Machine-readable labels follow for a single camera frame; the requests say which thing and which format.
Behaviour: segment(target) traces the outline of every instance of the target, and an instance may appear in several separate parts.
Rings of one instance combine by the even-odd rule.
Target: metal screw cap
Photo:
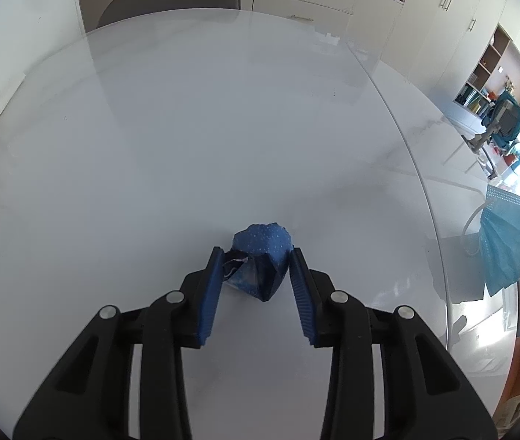
[[[415,311],[412,310],[412,307],[401,306],[399,308],[399,316],[403,319],[413,319],[415,317]]]
[[[343,291],[334,291],[331,293],[331,301],[334,303],[340,303],[343,304],[346,303],[349,299],[349,296],[347,296],[347,293],[344,293]]]
[[[166,301],[170,304],[181,303],[185,298],[185,295],[181,291],[170,291],[166,295]]]
[[[99,311],[99,317],[101,319],[111,319],[112,317],[115,317],[115,314],[117,314],[117,308],[115,306],[104,306]]]

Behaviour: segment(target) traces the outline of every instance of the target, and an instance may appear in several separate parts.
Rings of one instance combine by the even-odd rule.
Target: surgical mask
[[[471,253],[463,244],[465,233],[480,210],[479,246]],[[516,283],[520,278],[520,196],[489,185],[486,203],[468,219],[461,242],[469,256],[480,253],[490,296]]]

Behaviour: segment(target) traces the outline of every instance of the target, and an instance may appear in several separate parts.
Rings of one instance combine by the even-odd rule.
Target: crumpled blue bag
[[[278,223],[253,224],[233,236],[225,254],[224,281],[261,301],[268,301],[288,270],[293,243]]]
[[[463,246],[464,234],[480,210],[479,247],[470,253]],[[486,203],[476,209],[463,229],[462,246],[469,256],[480,252],[490,296],[519,281],[520,196],[489,185]]]

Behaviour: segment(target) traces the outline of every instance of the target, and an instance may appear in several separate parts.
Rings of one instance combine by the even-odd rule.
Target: shelf
[[[492,102],[492,100],[489,99],[488,97],[486,97],[486,96],[482,93],[482,91],[481,91],[480,89],[478,89],[475,85],[470,84],[470,83],[468,83],[468,82],[466,82],[466,85],[470,86],[474,91],[476,91],[477,93],[479,93],[480,96],[482,96],[482,97],[483,97],[484,99],[486,99],[488,102]]]
[[[490,45],[490,48],[492,48],[494,50],[494,52],[499,55],[500,57],[502,57],[502,54],[498,51],[498,49],[494,48],[493,45]]]
[[[490,71],[487,70],[486,66],[482,63],[478,63],[478,66],[481,67],[484,71],[486,71],[488,74],[492,74]]]
[[[505,54],[506,48],[510,43],[510,38],[507,35],[506,31],[502,29],[502,27],[497,26],[496,31],[494,32],[494,43],[491,45],[495,51],[501,56]]]
[[[479,121],[481,121],[482,119],[480,119],[480,116],[476,113],[473,113],[470,109],[468,109],[466,106],[464,105],[461,105],[459,102],[456,102],[454,101],[457,105],[459,105],[462,109],[468,111],[470,114],[472,114],[476,119],[478,119]]]

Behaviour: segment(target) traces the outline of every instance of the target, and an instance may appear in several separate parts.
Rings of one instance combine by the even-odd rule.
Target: drawer handle
[[[304,16],[297,16],[296,14],[290,15],[288,18],[291,18],[293,20],[315,21],[312,18],[305,18]]]

